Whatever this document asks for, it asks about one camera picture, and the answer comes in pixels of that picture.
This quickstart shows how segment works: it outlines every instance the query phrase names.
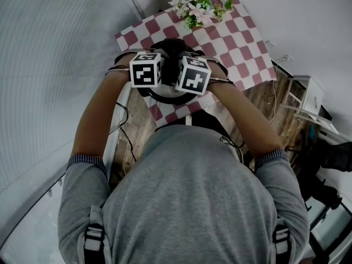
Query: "red and white checkered cloth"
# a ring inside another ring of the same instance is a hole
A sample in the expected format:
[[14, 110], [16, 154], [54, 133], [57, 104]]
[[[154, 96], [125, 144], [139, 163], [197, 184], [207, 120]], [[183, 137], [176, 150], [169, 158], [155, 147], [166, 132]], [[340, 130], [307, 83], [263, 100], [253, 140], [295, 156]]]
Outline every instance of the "red and white checkered cloth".
[[[211, 0], [223, 4], [226, 0]], [[187, 29], [184, 20], [168, 9], [150, 16], [116, 34], [121, 51], [149, 49], [165, 38], [181, 38], [194, 50], [217, 58], [228, 69], [228, 77], [243, 91], [264, 81], [276, 80], [274, 67], [262, 37], [239, 0], [232, 0], [234, 10], [222, 21], [213, 19], [207, 27]], [[207, 92], [182, 106], [173, 106], [145, 97], [145, 102], [160, 127], [190, 113], [208, 107], [218, 100]]]

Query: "shirt sleeve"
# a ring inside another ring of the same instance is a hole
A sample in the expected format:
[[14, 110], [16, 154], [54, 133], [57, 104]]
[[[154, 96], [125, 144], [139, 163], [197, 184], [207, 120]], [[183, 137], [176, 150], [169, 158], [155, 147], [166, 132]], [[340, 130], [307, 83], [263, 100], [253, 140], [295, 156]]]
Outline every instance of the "shirt sleeve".
[[290, 263], [298, 263], [309, 241], [309, 222], [297, 178], [290, 164], [275, 156], [266, 159], [256, 175], [273, 197], [278, 219], [289, 229]]
[[78, 263], [78, 237], [89, 224], [91, 206], [102, 207], [109, 195], [101, 160], [84, 155], [70, 159], [58, 216], [59, 249], [66, 263]]

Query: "striped sleeve cuff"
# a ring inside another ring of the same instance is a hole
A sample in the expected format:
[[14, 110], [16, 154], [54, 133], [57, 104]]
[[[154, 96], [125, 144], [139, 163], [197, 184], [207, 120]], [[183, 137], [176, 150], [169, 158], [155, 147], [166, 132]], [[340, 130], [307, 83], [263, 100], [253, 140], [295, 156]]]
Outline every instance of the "striped sleeve cuff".
[[282, 148], [278, 148], [277, 150], [274, 150], [273, 152], [268, 153], [267, 155], [264, 155], [261, 158], [259, 158], [256, 162], [256, 169], [261, 167], [264, 163], [270, 160], [273, 160], [275, 158], [281, 158], [287, 161], [288, 163], [290, 163], [290, 160], [288, 159], [286, 152]]
[[103, 171], [104, 175], [106, 176], [106, 168], [102, 159], [94, 156], [83, 155], [82, 153], [78, 153], [76, 155], [71, 156], [71, 158], [67, 163], [66, 171], [72, 164], [78, 163], [78, 162], [92, 163], [101, 171]]

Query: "wooden floor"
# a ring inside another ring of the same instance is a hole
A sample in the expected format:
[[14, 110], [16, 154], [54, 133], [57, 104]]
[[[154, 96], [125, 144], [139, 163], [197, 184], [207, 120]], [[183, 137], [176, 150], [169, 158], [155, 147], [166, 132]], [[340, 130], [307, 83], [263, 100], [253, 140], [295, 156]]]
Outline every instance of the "wooden floor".
[[[299, 149], [298, 146], [301, 144], [300, 130], [306, 129], [309, 125], [307, 122], [302, 123], [294, 118], [293, 111], [280, 107], [280, 103], [288, 87], [288, 77], [280, 70], [278, 70], [277, 75], [278, 81], [274, 82], [277, 105], [272, 125], [277, 130], [284, 146]], [[274, 116], [275, 97], [272, 85], [272, 81], [264, 82], [244, 91], [247, 98], [261, 110], [268, 120], [271, 120]], [[293, 85], [292, 90], [298, 96], [304, 92], [303, 88], [297, 84]], [[131, 140], [134, 148], [133, 152], [138, 159], [143, 151], [145, 142], [153, 134], [157, 126], [137, 89], [131, 90], [127, 107], [129, 110], [129, 119], [126, 125], [124, 125], [124, 130]], [[218, 118], [237, 145], [241, 144], [242, 137], [236, 128], [236, 124], [221, 103], [218, 102], [205, 110]], [[241, 149], [243, 154], [246, 154], [248, 151], [246, 145]], [[117, 144], [112, 168], [112, 173], [116, 176], [115, 179], [121, 179], [131, 169], [133, 164], [134, 160], [130, 152], [130, 146], [126, 137], [122, 135]]]

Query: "black and white marker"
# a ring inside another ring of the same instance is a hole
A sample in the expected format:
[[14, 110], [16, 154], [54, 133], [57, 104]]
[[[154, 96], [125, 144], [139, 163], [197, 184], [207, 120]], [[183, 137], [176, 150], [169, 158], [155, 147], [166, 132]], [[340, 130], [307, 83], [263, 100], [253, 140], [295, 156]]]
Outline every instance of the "black and white marker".
[[160, 54], [138, 52], [130, 61], [132, 87], [158, 87], [161, 84]]
[[211, 69], [205, 59], [184, 56], [175, 89], [204, 95], [210, 75]]

